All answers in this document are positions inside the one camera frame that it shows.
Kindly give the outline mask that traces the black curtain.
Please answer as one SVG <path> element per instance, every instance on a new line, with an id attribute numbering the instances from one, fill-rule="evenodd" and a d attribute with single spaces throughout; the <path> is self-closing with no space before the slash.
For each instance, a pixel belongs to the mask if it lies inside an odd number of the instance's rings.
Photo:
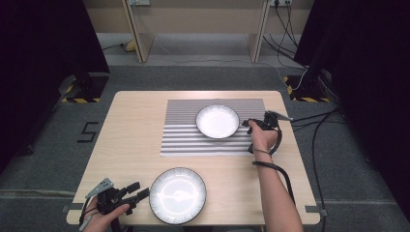
<path id="1" fill-rule="evenodd" d="M 366 156 L 410 222 L 410 0 L 313 0 L 295 60 L 332 75 Z"/>
<path id="2" fill-rule="evenodd" d="M 73 75 L 107 73 L 83 0 L 0 0 L 0 174 L 42 126 Z"/>

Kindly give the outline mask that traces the grey tape strip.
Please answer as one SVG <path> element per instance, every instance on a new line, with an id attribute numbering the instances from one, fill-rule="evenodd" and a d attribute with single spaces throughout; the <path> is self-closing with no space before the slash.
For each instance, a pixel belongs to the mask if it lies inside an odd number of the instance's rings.
<path id="1" fill-rule="evenodd" d="M 70 205 L 64 205 L 61 209 L 62 213 L 68 213 L 70 210 L 81 210 L 83 208 L 82 203 L 71 203 Z"/>
<path id="2" fill-rule="evenodd" d="M 306 212 L 307 213 L 317 213 L 319 214 L 321 217 L 327 217 L 328 216 L 328 212 L 326 209 L 322 209 L 318 206 L 305 206 Z"/>

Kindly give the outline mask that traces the person's right hand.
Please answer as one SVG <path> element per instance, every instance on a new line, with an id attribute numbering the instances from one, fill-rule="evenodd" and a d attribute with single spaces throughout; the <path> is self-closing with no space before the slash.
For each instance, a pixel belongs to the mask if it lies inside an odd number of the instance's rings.
<path id="1" fill-rule="evenodd" d="M 256 124 L 252 127 L 252 150 L 256 151 L 263 151 L 265 153 L 269 153 L 271 149 L 277 144 L 278 142 L 278 132 L 276 130 L 262 130 Z"/>

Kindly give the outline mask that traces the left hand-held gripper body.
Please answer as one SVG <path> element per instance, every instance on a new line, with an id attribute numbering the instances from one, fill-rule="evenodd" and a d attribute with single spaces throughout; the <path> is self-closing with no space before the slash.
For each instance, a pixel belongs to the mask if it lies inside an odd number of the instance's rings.
<path id="1" fill-rule="evenodd" d="M 131 215 L 132 210 L 136 207 L 136 204 L 131 202 L 131 197 L 124 199 L 127 195 L 127 187 L 125 188 L 115 188 L 114 183 L 108 178 L 103 179 L 93 188 L 85 198 L 87 200 L 91 199 L 93 196 L 97 196 L 97 210 L 103 214 L 107 215 L 124 204 L 129 204 L 130 207 L 126 211 L 126 215 Z"/>

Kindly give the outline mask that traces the wooden desk leg panel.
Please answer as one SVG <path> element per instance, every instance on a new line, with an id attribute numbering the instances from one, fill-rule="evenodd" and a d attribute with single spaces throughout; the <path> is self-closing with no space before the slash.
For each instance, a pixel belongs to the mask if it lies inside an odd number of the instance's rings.
<path id="1" fill-rule="evenodd" d="M 249 59 L 252 63 L 257 63 L 259 60 L 263 35 L 266 28 L 267 19 L 270 11 L 270 0 L 261 0 L 261 6 L 257 10 L 256 32 L 248 34 L 247 42 L 249 46 Z"/>
<path id="2" fill-rule="evenodd" d="M 130 6 L 128 0 L 122 0 L 126 18 L 136 42 L 136 55 L 139 63 L 145 63 L 148 59 L 155 36 L 149 32 L 142 19 L 142 10 L 150 6 Z"/>

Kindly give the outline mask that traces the stand base with hazard tape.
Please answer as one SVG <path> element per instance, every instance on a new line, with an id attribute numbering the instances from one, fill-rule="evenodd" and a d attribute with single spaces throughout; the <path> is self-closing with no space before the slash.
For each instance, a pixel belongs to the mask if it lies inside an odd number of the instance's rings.
<path id="1" fill-rule="evenodd" d="M 305 81 L 302 74 L 290 74 L 283 78 L 288 96 L 293 102 L 329 102 L 318 80 Z"/>
<path id="2" fill-rule="evenodd" d="M 107 75 L 86 73 L 80 77 L 75 76 L 63 95 L 62 102 L 99 102 L 107 81 Z"/>

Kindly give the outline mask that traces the grey striped placemat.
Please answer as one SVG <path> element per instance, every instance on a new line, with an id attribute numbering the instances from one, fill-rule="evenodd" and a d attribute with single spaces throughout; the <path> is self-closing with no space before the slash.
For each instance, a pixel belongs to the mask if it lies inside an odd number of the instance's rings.
<path id="1" fill-rule="evenodd" d="M 226 105 L 239 116 L 237 131 L 223 139 L 202 134 L 195 124 L 197 113 L 213 104 Z M 167 102 L 161 155 L 163 157 L 247 156 L 251 138 L 248 127 L 242 123 L 248 119 L 263 119 L 265 104 L 262 99 L 205 99 L 169 100 Z"/>

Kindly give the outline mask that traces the person's left hand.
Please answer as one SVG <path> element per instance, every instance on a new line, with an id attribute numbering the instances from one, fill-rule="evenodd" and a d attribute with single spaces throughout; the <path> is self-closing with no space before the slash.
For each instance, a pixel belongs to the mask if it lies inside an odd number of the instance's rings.
<path id="1" fill-rule="evenodd" d="M 110 223 L 123 215 L 130 207 L 129 204 L 124 204 L 107 215 L 102 215 L 98 210 L 95 210 L 96 202 L 93 201 L 90 205 L 91 211 L 86 215 L 85 227 L 81 232 L 106 232 Z"/>

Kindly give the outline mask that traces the white plate with dark rim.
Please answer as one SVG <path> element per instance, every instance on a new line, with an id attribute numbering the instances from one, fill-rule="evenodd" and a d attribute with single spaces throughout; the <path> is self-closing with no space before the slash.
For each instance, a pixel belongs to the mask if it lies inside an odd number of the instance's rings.
<path id="1" fill-rule="evenodd" d="M 230 107 L 221 104 L 208 105 L 196 115 L 198 130 L 207 137 L 223 139 L 233 135 L 239 128 L 239 116 Z"/>
<path id="2" fill-rule="evenodd" d="M 181 225 L 195 219 L 207 198 L 203 179 L 185 167 L 168 169 L 151 185 L 149 204 L 160 221 Z"/>

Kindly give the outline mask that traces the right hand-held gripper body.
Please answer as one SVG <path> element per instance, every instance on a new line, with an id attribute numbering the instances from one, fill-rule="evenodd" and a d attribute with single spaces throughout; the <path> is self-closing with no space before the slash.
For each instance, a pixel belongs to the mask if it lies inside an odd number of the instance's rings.
<path id="1" fill-rule="evenodd" d="M 267 110 L 264 113 L 264 119 L 258 123 L 258 126 L 264 131 L 272 131 L 274 129 L 279 128 L 279 120 L 289 122 L 292 121 L 292 119 L 288 116 L 285 116 L 275 111 Z"/>

